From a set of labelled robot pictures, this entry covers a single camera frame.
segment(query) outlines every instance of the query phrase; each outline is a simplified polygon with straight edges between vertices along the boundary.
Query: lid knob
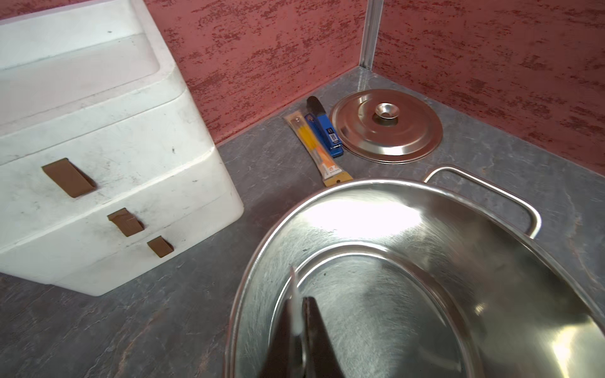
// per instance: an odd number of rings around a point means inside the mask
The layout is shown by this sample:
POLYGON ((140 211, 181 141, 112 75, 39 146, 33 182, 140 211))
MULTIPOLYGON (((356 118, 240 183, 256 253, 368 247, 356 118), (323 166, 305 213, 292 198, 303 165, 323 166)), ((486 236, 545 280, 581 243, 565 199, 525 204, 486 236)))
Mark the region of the lid knob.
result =
POLYGON ((374 112, 382 119, 394 119, 399 117, 399 108, 397 105, 388 102, 376 105, 374 112))

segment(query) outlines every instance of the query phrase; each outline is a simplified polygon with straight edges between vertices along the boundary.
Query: white styrofoam box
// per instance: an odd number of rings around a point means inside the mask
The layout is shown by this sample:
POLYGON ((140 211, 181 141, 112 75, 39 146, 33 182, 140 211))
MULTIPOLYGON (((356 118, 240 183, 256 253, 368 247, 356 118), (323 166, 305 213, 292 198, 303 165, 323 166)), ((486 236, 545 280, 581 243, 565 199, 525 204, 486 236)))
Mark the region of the white styrofoam box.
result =
POLYGON ((121 122, 0 166, 0 251, 189 163, 214 143, 189 91, 121 122), (97 189, 71 198, 42 170, 69 158, 97 189))
POLYGON ((187 88, 143 0, 95 0, 0 21, 0 51, 0 165, 187 88))
POLYGON ((243 207, 235 189, 223 194, 199 210, 176 221, 153 235, 138 241, 119 253, 78 270, 54 285, 89 295, 102 295, 131 279, 176 257, 200 241, 237 220, 243 207), (172 244, 174 251, 159 258, 147 242, 158 236, 172 244))
MULTIPOLYGON (((218 151, 212 148, 200 158, 120 198, 1 251, 0 271, 49 284, 117 253, 141 250, 138 253, 148 255, 150 261, 143 259, 136 267, 127 265, 115 272, 97 273, 117 275, 116 279, 103 284, 102 287, 107 288, 117 281, 127 282, 143 273, 143 268, 148 270, 167 260, 160 259, 146 244, 155 235, 161 234, 182 251, 227 226, 239 218, 242 211, 243 205, 231 178, 218 151), (124 207, 145 225, 143 231, 125 237, 107 218, 124 207), (192 218, 189 214, 193 212, 197 215, 192 218), (189 221, 182 219, 195 220, 195 223, 188 224, 189 221), (169 225, 170 232, 162 231, 169 225)), ((82 291, 77 284, 70 284, 70 288, 82 291)))

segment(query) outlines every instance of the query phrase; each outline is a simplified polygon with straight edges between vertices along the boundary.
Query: brown tape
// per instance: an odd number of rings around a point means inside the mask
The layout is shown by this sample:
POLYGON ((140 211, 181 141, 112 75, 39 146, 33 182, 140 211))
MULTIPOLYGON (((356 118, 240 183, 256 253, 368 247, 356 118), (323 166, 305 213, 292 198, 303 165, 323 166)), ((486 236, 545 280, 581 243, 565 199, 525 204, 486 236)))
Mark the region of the brown tape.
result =
POLYGON ((71 164, 67 158, 45 165, 42 170, 70 197, 79 197, 96 188, 94 181, 71 164))
POLYGON ((131 214, 130 211, 126 210, 126 208, 109 214, 107 218, 112 221, 125 236, 134 235, 135 233, 141 232, 145 229, 137 217, 134 214, 131 214))
POLYGON ((161 236, 158 236, 157 238, 148 241, 147 245, 159 257, 164 257, 167 254, 174 251, 174 248, 167 241, 165 241, 164 238, 162 238, 161 236))

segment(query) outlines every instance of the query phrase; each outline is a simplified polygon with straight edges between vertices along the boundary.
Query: metal pot lid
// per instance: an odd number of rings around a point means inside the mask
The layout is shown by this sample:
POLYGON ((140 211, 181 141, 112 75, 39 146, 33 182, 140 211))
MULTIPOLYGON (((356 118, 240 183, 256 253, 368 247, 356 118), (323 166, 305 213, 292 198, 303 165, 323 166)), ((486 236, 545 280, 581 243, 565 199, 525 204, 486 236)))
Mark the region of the metal pot lid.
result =
POLYGON ((378 163, 423 158, 443 136, 441 121, 430 106, 393 90, 351 94, 332 108, 330 118, 349 151, 378 163))

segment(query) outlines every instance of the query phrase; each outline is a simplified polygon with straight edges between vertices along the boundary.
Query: basin handle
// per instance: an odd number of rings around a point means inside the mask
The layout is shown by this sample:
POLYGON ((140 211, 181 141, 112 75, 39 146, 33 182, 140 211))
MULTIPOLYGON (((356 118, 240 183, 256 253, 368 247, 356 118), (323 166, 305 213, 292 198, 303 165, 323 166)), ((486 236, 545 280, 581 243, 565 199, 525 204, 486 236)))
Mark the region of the basin handle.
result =
POLYGON ((527 201, 523 200, 522 198, 517 197, 516 195, 514 195, 513 193, 510 193, 507 190, 502 189, 501 187, 497 186, 496 184, 492 184, 489 181, 485 181, 484 179, 479 178, 479 177, 473 175, 472 173, 465 171, 464 169, 461 169, 461 168, 458 168, 458 167, 455 167, 452 165, 442 165, 442 166, 439 166, 439 167, 433 169, 424 178, 423 182, 428 183, 428 180, 430 180, 431 177, 435 176, 435 174, 440 171, 454 172, 455 174, 457 174, 459 176, 467 178, 467 179, 473 181, 474 183, 477 183, 483 187, 486 187, 486 188, 500 194, 501 196, 506 197, 509 200, 517 203, 519 206, 521 206, 522 208, 524 208, 525 210, 528 211, 529 216, 531 218, 531 225, 529 226, 529 230, 525 234, 527 234, 527 236, 529 236, 531 239, 534 239, 535 236, 538 235, 538 232, 540 231, 540 228, 542 227, 542 217, 540 216, 540 213, 538 213, 538 210, 536 210, 534 206, 531 206, 527 201))

